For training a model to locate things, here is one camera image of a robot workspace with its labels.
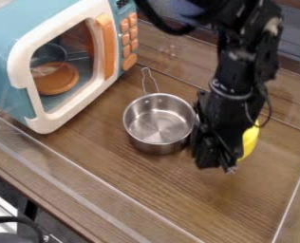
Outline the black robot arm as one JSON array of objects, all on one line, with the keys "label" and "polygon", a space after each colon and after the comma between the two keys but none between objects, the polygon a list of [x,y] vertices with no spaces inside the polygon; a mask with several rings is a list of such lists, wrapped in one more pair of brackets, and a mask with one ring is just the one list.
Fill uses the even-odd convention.
[{"label": "black robot arm", "polygon": [[134,0],[151,24],[170,35],[185,35],[210,25],[218,32],[217,69],[210,89],[197,93],[197,121],[190,135],[198,168],[221,168],[231,174],[243,156],[243,134],[271,105],[265,83],[279,68],[278,45],[283,31],[282,9],[273,0],[173,0],[185,25],[171,27],[150,4]]}]

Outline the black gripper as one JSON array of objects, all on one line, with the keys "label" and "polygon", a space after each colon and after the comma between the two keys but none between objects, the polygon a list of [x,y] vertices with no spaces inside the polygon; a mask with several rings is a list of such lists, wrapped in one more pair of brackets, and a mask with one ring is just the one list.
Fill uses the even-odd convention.
[{"label": "black gripper", "polygon": [[257,126],[266,89],[253,85],[243,90],[210,81],[210,93],[198,93],[198,121],[190,134],[191,156],[199,169],[218,168],[226,174],[237,171],[243,155],[245,131]]}]

